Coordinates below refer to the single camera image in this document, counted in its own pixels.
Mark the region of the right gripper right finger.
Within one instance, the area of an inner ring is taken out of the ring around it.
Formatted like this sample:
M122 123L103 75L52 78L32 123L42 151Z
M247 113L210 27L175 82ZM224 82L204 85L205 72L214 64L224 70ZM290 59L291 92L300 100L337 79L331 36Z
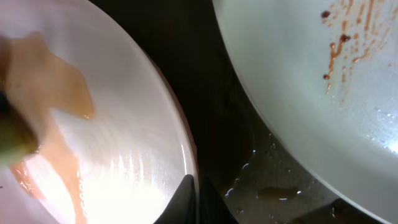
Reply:
M200 183L200 224L238 224L209 178Z

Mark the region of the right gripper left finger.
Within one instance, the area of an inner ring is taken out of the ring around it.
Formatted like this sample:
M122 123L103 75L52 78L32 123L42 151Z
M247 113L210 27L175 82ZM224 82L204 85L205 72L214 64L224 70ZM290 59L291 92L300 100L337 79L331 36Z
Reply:
M187 174L154 224L196 224L196 205L194 178Z

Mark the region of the white plate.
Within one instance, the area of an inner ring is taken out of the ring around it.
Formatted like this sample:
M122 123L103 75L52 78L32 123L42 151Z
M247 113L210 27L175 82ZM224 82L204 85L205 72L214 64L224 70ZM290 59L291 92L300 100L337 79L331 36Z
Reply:
M32 32L83 74L95 113L52 110L75 162L1 165L1 222L154 223L187 174L198 222L192 145L156 64L89 1L2 1L1 49Z

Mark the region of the green yellow sponge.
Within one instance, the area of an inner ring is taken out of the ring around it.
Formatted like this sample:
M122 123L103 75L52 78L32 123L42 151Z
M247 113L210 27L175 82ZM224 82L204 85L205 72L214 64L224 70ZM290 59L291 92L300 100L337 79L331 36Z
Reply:
M39 32L2 42L1 92L10 110L1 116L1 165L12 166L37 152L53 163L75 162L52 115L60 110L94 116L83 74L53 54Z

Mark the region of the pale blue plate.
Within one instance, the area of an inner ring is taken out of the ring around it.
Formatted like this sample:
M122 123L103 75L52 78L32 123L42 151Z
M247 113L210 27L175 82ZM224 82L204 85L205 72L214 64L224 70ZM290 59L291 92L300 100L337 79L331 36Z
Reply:
M268 128L335 194L397 222L397 1L221 0L229 57Z

